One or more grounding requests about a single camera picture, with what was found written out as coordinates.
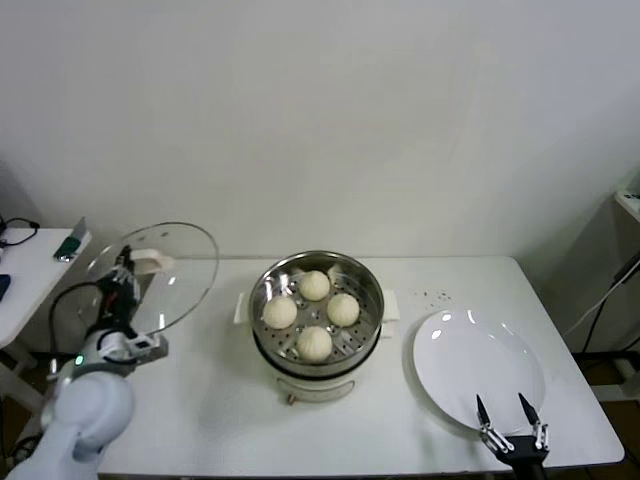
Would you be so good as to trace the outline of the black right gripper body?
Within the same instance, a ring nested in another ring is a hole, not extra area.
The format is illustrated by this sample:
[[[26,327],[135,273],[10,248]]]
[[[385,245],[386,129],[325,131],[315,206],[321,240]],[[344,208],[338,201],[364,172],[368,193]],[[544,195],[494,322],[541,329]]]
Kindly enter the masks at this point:
[[[549,451],[544,448],[538,449],[533,436],[511,436],[507,440],[514,449],[506,453],[496,451],[497,460],[508,465],[518,480],[546,480],[543,462]]]

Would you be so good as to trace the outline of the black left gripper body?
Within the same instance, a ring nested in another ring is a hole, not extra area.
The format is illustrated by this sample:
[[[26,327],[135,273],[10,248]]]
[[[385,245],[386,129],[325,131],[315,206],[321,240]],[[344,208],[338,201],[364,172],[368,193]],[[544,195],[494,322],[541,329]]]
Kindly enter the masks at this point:
[[[103,278],[97,283],[101,293],[97,328],[129,329],[131,319],[140,303],[139,284],[134,277],[117,280]]]

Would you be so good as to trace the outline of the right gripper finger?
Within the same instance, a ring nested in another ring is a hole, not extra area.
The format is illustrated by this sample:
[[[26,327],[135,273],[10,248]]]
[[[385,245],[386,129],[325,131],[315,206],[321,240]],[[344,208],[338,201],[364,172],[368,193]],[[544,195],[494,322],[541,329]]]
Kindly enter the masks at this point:
[[[525,398],[522,393],[518,393],[523,412],[532,427],[534,446],[537,450],[549,449],[548,425],[541,422],[534,406]]]
[[[513,444],[498,432],[491,423],[485,405],[479,395],[476,395],[477,417],[480,423],[480,438],[483,444],[493,453],[509,453],[513,451]]]

